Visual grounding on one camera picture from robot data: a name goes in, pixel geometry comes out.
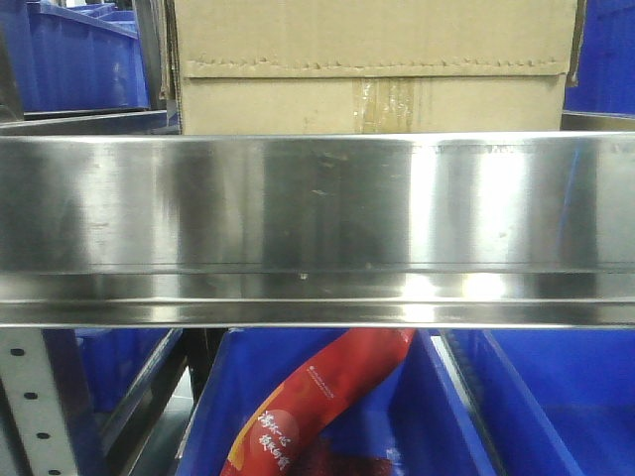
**shelf lip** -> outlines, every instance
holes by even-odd
[[[347,303],[0,306],[0,327],[626,327],[634,302]]]
[[[0,138],[0,325],[635,325],[633,157],[635,133]]]

